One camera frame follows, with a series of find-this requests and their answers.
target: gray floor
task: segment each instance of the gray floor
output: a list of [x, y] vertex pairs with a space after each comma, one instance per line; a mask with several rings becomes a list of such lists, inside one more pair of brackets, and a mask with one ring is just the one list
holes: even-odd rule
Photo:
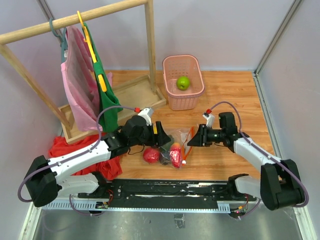
[[[186, 213], [184, 217], [185, 228], [177, 228], [181, 225], [176, 225], [172, 212], [114, 211], [87, 217], [71, 210], [47, 210], [41, 214], [33, 240], [302, 239], [292, 208], [269, 211], [261, 205], [241, 221], [217, 213]], [[48, 228], [66, 229], [50, 232]]]

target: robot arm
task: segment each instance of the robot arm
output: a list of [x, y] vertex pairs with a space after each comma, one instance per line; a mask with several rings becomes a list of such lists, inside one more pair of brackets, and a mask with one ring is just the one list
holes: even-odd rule
[[293, 160], [282, 160], [273, 156], [254, 143], [244, 132], [242, 132], [243, 136], [238, 132], [235, 117], [231, 112], [219, 114], [220, 129], [211, 128], [214, 119], [211, 114], [204, 113], [203, 116], [207, 123], [199, 125], [197, 133], [188, 142], [188, 146], [209, 147], [212, 143], [223, 143], [225, 147], [242, 156], [260, 171], [260, 179], [255, 179], [245, 173], [231, 176], [228, 180], [231, 194], [235, 197], [240, 194], [255, 196], [262, 199], [270, 210], [294, 206], [305, 201], [305, 194], [301, 186], [274, 162], [278, 161], [283, 164], [300, 179], [297, 165]]
[[107, 133], [101, 141], [60, 157], [46, 159], [43, 155], [32, 162], [26, 177], [34, 171], [48, 165], [55, 165], [40, 171], [26, 182], [26, 187], [36, 207], [51, 203], [56, 197], [69, 194], [86, 194], [99, 198], [105, 190], [106, 181], [100, 173], [81, 176], [72, 174], [93, 164], [104, 162], [128, 152], [130, 147], [145, 145], [160, 147], [170, 142], [161, 122], [151, 122], [152, 108], [143, 109], [130, 118], [120, 129]]

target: pink plastic basket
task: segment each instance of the pink plastic basket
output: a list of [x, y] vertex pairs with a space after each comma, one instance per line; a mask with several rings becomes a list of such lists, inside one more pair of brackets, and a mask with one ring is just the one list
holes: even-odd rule
[[[194, 109], [205, 92], [198, 60], [192, 55], [174, 55], [166, 57], [162, 64], [169, 107], [172, 110]], [[184, 91], [177, 88], [177, 79], [181, 76], [190, 79], [190, 86]]]

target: red apple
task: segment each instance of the red apple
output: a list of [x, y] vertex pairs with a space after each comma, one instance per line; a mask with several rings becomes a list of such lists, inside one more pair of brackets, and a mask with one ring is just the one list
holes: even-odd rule
[[143, 159], [150, 164], [154, 164], [159, 161], [160, 151], [156, 148], [148, 147], [143, 152]]
[[170, 151], [173, 151], [173, 150], [181, 150], [181, 146], [178, 142], [174, 142], [171, 147], [170, 147]]

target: green cloth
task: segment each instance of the green cloth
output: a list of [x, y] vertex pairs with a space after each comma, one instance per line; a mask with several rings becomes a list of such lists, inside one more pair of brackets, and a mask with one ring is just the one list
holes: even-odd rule
[[[90, 40], [92, 43], [92, 48], [95, 53], [96, 62], [93, 63], [93, 70], [95, 75], [96, 84], [99, 90], [99, 98], [100, 98], [100, 105], [99, 105], [99, 112], [101, 113], [102, 110], [110, 107], [110, 106], [120, 106], [118, 98], [115, 96], [110, 83], [107, 79], [106, 73], [104, 71], [103, 64], [101, 59], [98, 55], [95, 43], [91, 37], [88, 25], [84, 23], [86, 29], [88, 30]], [[106, 92], [103, 92], [101, 86], [99, 84], [98, 75], [102, 75], [105, 85], [106, 85]], [[99, 124], [102, 126], [104, 132], [109, 133], [118, 128], [118, 112], [122, 111], [123, 108], [113, 108], [103, 113], [103, 116], [100, 117]]]

